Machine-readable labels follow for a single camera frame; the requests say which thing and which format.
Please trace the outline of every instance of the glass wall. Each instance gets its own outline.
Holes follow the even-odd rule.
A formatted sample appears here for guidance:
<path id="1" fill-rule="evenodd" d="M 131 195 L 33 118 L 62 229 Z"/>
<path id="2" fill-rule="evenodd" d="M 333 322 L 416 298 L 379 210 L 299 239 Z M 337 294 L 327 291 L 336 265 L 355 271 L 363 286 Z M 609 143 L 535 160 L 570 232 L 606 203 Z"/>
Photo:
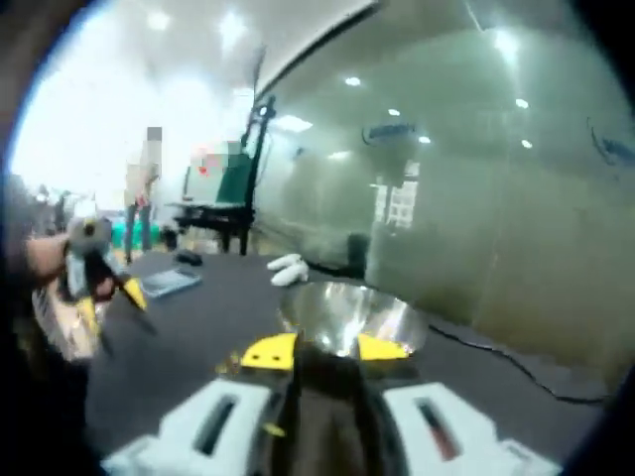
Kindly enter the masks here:
<path id="1" fill-rule="evenodd" d="M 361 235 L 369 284 L 613 378 L 635 356 L 629 104 L 566 2 L 491 28 L 454 3 L 389 6 L 275 85 L 260 220 L 334 268 Z"/>

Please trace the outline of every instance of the black table surface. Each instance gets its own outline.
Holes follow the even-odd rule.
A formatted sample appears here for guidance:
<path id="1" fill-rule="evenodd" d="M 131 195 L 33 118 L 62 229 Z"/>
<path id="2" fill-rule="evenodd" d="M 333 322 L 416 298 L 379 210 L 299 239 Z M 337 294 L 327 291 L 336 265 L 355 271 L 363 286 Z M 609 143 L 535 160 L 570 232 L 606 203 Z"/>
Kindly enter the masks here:
<path id="1" fill-rule="evenodd" d="M 94 356 L 86 399 L 87 430 L 107 454 L 137 436 L 156 433 L 161 417 L 215 377 L 217 364 L 258 338 L 282 331 L 277 308 L 283 289 L 271 285 L 257 255 L 203 256 L 203 283 L 150 300 L 140 317 L 123 296 L 106 312 L 107 345 Z M 175 266 L 165 253 L 135 261 L 139 277 Z M 313 272 L 312 281 L 329 277 Z M 487 340 L 469 328 L 431 317 L 434 325 L 470 342 Z M 602 386 L 578 372 L 515 354 L 559 394 L 590 397 Z M 505 359 L 430 333 L 413 357 L 424 379 L 441 382 L 496 421 L 499 435 L 562 462 L 581 442 L 601 409 L 557 401 Z"/>

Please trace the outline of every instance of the person's hand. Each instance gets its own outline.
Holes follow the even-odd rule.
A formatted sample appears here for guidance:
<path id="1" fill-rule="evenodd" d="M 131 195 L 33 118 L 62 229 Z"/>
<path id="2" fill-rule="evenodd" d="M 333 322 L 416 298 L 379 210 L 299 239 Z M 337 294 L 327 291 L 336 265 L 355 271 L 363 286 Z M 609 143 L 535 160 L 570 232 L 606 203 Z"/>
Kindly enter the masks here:
<path id="1" fill-rule="evenodd" d="M 67 243 L 67 234 L 31 238 L 27 241 L 29 267 L 42 285 L 52 282 L 64 270 L 64 252 Z M 110 299 L 114 292 L 112 278 L 101 279 L 95 284 L 93 291 L 96 294 L 96 300 Z"/>

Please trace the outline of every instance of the stainless steel bowl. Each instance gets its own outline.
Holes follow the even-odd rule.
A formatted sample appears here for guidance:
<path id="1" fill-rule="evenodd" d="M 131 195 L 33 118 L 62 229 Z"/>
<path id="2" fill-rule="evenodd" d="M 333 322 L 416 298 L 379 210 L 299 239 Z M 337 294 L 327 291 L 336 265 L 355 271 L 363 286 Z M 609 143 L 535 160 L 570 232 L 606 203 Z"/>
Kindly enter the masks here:
<path id="1" fill-rule="evenodd" d="M 368 334 L 401 344 L 409 354 L 421 348 L 428 324 L 425 315 L 402 300 L 347 283 L 308 283 L 287 290 L 280 317 L 288 331 L 325 352 L 353 355 L 356 337 Z"/>

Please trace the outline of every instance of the floor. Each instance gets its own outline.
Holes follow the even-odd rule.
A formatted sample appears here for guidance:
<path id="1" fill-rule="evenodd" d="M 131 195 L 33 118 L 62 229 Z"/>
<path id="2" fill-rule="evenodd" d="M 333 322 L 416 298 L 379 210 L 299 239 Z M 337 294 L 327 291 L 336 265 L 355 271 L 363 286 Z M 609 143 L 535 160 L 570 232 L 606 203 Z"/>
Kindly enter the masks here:
<path id="1" fill-rule="evenodd" d="M 197 251 L 200 253 L 209 253 L 215 254 L 218 252 L 218 247 L 216 246 L 215 240 L 213 236 L 211 236 L 208 232 L 204 230 L 192 230 L 187 236 L 184 237 L 182 242 L 180 243 L 182 248 L 190 249 L 193 251 Z M 121 263 L 125 262 L 125 256 L 123 250 L 116 249 L 115 255 L 119 259 Z M 163 245 L 159 245 L 154 248 L 153 251 L 167 251 Z M 249 239 L 249 247 L 247 252 L 249 254 L 260 254 L 260 255 L 276 255 L 282 254 L 286 250 L 280 249 L 276 245 L 274 245 L 270 240 L 268 240 L 263 235 L 252 233 Z M 238 241 L 232 240 L 230 246 L 231 253 L 238 253 Z M 140 250 L 135 250 L 132 253 L 133 261 L 138 259 L 143 255 L 143 252 Z M 60 327 L 62 328 L 63 335 L 66 336 L 66 339 L 71 343 L 74 349 L 74 357 L 88 357 L 92 354 L 93 349 L 96 345 L 96 341 L 94 337 L 90 334 L 90 332 L 86 329 L 85 325 L 76 309 L 71 306 L 61 302 L 57 298 L 57 294 L 55 293 L 57 284 L 51 284 L 50 296 L 53 297 L 53 307 L 56 313 L 56 317 L 58 322 L 60 323 Z M 103 315 L 107 307 L 107 303 L 98 304 L 97 305 L 97 315 Z"/>

